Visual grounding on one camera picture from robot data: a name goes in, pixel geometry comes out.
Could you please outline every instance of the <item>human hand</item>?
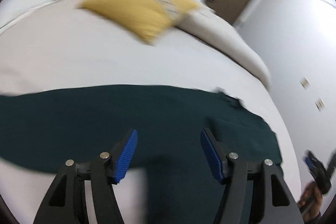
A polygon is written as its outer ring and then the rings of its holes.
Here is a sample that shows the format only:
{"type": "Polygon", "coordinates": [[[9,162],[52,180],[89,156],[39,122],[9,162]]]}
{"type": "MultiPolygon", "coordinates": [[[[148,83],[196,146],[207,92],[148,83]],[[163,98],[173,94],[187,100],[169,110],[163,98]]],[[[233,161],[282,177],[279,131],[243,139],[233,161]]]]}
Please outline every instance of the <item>human hand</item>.
{"type": "Polygon", "coordinates": [[[320,189],[317,187],[316,182],[312,181],[309,184],[307,184],[305,190],[303,191],[303,194],[300,198],[300,201],[298,202],[299,208],[304,206],[306,202],[308,201],[309,197],[313,195],[315,197],[315,202],[309,209],[309,211],[302,216],[303,221],[306,223],[314,218],[316,218],[320,213],[320,208],[322,205],[322,194],[320,192],[320,189]]]}

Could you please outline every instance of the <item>teal fabric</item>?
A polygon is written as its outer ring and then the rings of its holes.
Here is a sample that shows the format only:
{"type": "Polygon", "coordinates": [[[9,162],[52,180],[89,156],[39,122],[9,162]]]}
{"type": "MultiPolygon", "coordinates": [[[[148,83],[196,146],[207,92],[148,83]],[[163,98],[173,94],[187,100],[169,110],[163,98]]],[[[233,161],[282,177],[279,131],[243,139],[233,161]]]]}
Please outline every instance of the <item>teal fabric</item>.
{"type": "Polygon", "coordinates": [[[205,127],[247,160],[282,161],[267,123],[224,93],[111,85],[0,96],[0,119],[0,156],[52,173],[67,159],[109,151],[136,128],[130,167],[146,169],[150,224],[213,222],[224,187],[212,178],[200,145],[205,127]]]}

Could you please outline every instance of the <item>yellow pillow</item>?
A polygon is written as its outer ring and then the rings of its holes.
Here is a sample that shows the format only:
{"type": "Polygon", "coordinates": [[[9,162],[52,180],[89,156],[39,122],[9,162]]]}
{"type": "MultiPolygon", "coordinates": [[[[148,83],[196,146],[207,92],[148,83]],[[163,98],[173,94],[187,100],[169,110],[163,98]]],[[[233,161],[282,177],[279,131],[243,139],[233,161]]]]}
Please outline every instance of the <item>yellow pillow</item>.
{"type": "Polygon", "coordinates": [[[85,0],[81,7],[115,21],[146,42],[152,42],[198,4],[193,0],[85,0]]]}

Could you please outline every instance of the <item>metal rivet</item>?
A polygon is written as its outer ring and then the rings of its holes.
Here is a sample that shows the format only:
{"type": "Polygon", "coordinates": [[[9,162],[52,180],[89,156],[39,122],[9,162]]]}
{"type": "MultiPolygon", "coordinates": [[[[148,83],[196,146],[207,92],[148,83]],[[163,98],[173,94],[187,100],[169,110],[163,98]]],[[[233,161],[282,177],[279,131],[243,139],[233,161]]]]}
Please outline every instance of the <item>metal rivet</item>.
{"type": "Polygon", "coordinates": [[[102,158],[102,159],[107,159],[109,156],[110,156],[110,154],[108,152],[100,153],[100,158],[102,158]]]}
{"type": "Polygon", "coordinates": [[[231,152],[231,153],[229,154],[229,158],[230,158],[230,159],[233,159],[233,160],[236,160],[236,159],[238,159],[238,154],[237,154],[237,153],[234,153],[234,152],[231,152]]]}
{"type": "Polygon", "coordinates": [[[272,160],[270,160],[270,159],[265,159],[264,163],[268,166],[271,166],[273,164],[272,160]]]}
{"type": "Polygon", "coordinates": [[[66,165],[66,166],[72,166],[74,163],[75,163],[75,162],[74,162],[73,160],[67,160],[67,161],[65,162],[65,165],[66,165]]]}

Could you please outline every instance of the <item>light switch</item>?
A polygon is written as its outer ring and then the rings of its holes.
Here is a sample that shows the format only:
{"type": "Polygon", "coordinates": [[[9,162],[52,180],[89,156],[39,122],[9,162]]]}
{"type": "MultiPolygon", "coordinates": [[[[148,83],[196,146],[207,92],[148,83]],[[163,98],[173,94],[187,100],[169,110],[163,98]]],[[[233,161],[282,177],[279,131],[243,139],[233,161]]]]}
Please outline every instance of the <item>light switch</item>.
{"type": "Polygon", "coordinates": [[[301,83],[301,85],[302,85],[305,89],[307,89],[307,88],[310,86],[310,83],[309,83],[309,81],[307,80],[306,77],[304,77],[304,78],[300,81],[300,83],[301,83]]]}
{"type": "Polygon", "coordinates": [[[319,111],[322,111],[322,109],[325,108],[325,104],[323,103],[323,101],[321,100],[321,98],[319,98],[316,102],[315,102],[317,108],[319,109],[319,111]]]}

